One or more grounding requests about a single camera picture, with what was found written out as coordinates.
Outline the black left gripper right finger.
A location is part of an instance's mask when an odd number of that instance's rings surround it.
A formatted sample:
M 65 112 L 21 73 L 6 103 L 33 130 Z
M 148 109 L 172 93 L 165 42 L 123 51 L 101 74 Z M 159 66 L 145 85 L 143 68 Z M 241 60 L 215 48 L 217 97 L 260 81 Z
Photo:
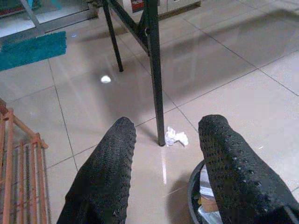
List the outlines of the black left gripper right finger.
M 199 122 L 200 148 L 224 224 L 297 224 L 299 203 L 222 115 Z

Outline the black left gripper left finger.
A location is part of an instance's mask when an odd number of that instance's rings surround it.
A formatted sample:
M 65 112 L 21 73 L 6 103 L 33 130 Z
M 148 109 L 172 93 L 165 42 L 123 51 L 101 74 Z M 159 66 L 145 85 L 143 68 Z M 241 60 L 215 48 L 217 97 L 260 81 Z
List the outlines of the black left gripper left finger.
M 116 120 L 77 172 L 57 223 L 126 222 L 135 143 L 134 123 Z

